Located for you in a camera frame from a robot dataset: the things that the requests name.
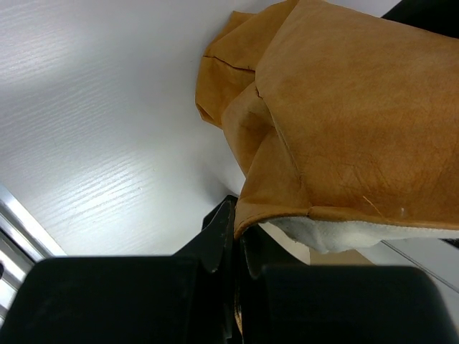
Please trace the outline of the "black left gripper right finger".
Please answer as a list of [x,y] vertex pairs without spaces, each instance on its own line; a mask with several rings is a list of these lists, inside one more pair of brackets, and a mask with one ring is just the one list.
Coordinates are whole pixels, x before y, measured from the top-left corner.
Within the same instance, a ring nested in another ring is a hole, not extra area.
[[240,309],[244,343],[289,343],[298,320],[302,277],[307,266],[260,226],[239,240]]

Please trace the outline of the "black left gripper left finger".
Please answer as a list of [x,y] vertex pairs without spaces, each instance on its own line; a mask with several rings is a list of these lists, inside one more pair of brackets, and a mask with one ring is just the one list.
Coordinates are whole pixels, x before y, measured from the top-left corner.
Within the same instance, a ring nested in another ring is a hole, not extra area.
[[188,343],[232,342],[233,230],[234,201],[225,199],[204,217],[200,233],[176,253],[199,261],[188,316]]

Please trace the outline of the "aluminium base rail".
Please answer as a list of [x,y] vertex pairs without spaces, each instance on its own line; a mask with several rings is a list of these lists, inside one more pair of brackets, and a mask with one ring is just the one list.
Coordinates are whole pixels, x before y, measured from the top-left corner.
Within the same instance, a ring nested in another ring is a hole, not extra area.
[[0,187],[1,321],[28,272],[43,259],[65,251],[5,187]]

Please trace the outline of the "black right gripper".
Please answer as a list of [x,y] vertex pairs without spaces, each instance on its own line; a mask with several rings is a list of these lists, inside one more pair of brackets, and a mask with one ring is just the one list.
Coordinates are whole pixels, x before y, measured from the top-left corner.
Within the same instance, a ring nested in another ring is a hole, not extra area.
[[403,0],[383,19],[458,38],[458,0]]

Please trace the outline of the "tan canvas bag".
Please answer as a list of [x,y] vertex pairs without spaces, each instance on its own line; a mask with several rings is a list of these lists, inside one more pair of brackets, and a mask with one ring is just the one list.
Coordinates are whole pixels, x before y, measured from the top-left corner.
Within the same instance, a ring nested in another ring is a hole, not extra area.
[[320,252],[458,237],[458,38],[327,1],[234,12],[195,101],[245,182],[235,236]]

